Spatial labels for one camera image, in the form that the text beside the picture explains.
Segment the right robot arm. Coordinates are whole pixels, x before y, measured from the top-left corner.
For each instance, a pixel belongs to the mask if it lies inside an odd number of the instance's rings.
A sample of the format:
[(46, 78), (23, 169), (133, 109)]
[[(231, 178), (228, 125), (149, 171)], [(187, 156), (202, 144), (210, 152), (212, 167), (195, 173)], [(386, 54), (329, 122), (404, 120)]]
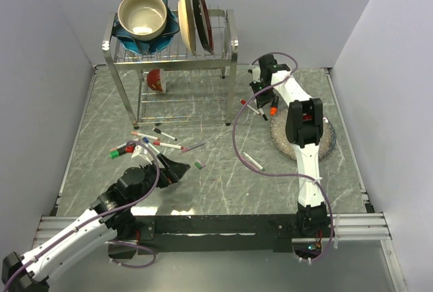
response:
[(278, 101), (288, 107), (284, 137), (294, 149), (299, 173), (300, 191), (296, 229), (304, 237), (311, 237), (330, 224), (327, 199), (323, 194), (319, 174), (319, 145), (324, 133), (323, 102), (309, 95), (292, 76), (293, 70), (280, 64), (273, 54), (256, 60), (250, 66), (250, 87), (256, 105), (271, 104), (271, 113), (277, 113)]

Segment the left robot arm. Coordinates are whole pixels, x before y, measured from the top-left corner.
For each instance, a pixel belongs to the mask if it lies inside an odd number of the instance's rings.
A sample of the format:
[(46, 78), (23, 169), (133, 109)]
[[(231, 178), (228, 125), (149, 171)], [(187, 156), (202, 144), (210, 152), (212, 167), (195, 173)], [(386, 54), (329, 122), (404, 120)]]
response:
[(158, 163), (127, 168), (73, 223), (42, 245), (3, 259), (6, 291), (48, 291), (48, 280), (108, 241), (124, 241), (138, 229), (131, 208), (155, 188), (179, 182), (189, 164), (158, 154)]

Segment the pink highlighter pen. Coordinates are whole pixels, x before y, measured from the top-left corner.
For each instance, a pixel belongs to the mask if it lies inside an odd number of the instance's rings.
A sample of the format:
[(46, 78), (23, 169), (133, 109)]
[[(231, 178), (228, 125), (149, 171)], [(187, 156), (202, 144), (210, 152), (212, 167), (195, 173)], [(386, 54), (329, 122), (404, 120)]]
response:
[(246, 152), (242, 152), (244, 157), (247, 158), (247, 160), (253, 164), (259, 171), (264, 171), (264, 167), (262, 165), (260, 165), (253, 157), (251, 157), (249, 154), (247, 154)]

